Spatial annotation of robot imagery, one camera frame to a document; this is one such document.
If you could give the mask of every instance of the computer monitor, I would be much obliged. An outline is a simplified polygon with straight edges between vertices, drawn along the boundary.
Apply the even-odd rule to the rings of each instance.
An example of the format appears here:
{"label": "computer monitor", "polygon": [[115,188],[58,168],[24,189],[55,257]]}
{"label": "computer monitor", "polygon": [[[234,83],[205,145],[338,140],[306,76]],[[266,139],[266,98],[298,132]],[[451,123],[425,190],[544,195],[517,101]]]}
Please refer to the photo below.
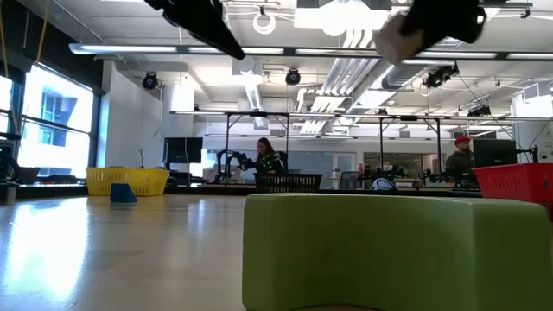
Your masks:
{"label": "computer monitor", "polygon": [[474,139],[474,166],[485,168],[517,164],[517,143],[503,139]]}
{"label": "computer monitor", "polygon": [[201,137],[165,138],[165,162],[201,163],[202,146]]}

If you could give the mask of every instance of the red basket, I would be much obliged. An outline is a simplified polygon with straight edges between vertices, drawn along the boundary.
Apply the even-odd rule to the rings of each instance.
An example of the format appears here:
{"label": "red basket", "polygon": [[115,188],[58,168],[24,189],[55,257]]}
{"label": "red basket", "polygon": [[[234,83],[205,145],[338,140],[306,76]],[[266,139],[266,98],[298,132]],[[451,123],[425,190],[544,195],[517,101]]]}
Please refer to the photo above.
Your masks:
{"label": "red basket", "polygon": [[553,220],[553,164],[512,164],[474,168],[482,196],[538,203]]}

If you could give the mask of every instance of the woman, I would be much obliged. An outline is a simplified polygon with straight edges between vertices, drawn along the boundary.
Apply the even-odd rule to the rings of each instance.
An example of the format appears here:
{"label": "woman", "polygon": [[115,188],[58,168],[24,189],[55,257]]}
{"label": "woman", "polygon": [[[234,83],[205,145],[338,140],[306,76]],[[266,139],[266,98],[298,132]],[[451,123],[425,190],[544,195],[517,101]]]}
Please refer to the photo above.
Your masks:
{"label": "woman", "polygon": [[270,145],[269,139],[262,137],[257,141],[256,170],[258,173],[284,173],[279,153]]}

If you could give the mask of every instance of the man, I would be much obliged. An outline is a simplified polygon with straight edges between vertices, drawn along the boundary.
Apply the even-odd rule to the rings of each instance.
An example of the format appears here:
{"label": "man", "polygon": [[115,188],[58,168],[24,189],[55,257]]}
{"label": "man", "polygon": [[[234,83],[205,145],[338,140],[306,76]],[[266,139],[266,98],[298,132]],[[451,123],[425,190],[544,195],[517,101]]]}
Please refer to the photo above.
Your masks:
{"label": "man", "polygon": [[458,137],[455,139],[455,151],[446,160],[446,171],[456,180],[474,179],[474,154],[470,150],[470,138]]}

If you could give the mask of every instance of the yellow basket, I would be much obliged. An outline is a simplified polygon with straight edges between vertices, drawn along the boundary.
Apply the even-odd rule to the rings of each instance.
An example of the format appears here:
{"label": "yellow basket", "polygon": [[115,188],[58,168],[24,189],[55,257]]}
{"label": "yellow basket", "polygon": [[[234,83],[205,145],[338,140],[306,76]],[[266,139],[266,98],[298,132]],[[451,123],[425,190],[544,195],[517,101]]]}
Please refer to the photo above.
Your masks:
{"label": "yellow basket", "polygon": [[112,183],[126,183],[136,196],[163,194],[168,171],[144,168],[87,168],[86,185],[90,195],[110,195]]}

